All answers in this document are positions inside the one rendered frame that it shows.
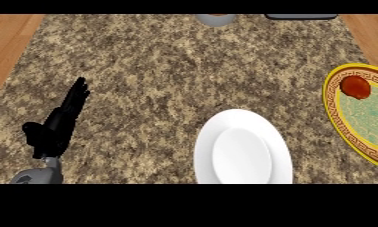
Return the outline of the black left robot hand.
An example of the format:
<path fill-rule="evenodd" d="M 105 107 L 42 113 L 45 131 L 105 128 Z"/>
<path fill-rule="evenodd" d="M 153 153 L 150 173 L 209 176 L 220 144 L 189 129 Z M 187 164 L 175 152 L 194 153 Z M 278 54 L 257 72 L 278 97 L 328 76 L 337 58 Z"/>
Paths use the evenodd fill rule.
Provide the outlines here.
<path fill-rule="evenodd" d="M 23 131 L 27 136 L 27 144 L 34 147 L 34 159 L 61 157 L 65 153 L 89 94 L 86 78 L 80 77 L 71 86 L 61 106 L 54 109 L 45 123 L 24 123 Z"/>

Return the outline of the white plate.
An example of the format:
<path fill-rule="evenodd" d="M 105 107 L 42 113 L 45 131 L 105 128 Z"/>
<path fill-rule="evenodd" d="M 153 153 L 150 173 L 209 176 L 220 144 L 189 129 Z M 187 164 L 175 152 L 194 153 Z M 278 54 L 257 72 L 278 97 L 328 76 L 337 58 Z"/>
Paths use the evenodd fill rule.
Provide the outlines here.
<path fill-rule="evenodd" d="M 195 142 L 201 184 L 291 184 L 293 160 L 282 135 L 253 111 L 228 109 L 206 122 Z"/>

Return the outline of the yellow patterned plate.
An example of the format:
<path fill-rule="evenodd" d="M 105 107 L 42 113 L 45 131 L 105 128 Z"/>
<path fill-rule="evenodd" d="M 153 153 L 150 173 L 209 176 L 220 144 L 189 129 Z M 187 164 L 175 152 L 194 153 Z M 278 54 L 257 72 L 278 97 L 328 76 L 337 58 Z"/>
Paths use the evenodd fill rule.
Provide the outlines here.
<path fill-rule="evenodd" d="M 361 77 L 367 84 L 364 98 L 343 83 L 353 84 Z M 362 157 L 378 165 L 378 67 L 364 63 L 340 65 L 328 74 L 322 86 L 327 115 L 346 143 Z"/>

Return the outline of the grey cup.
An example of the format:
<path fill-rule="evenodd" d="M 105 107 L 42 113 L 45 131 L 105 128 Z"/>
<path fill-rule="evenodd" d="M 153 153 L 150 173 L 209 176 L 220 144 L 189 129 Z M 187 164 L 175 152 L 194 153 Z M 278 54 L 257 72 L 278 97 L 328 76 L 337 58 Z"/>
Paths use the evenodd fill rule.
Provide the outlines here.
<path fill-rule="evenodd" d="M 234 22 L 235 14 L 198 14 L 197 18 L 204 25 L 212 27 L 222 27 Z"/>

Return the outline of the dark grey flat appliance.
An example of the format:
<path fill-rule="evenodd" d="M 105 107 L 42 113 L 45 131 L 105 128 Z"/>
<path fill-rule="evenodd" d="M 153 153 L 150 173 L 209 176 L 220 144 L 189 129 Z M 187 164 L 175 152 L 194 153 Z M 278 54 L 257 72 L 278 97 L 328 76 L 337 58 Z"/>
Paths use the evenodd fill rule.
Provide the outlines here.
<path fill-rule="evenodd" d="M 265 14 L 271 20 L 333 20 L 339 14 Z"/>

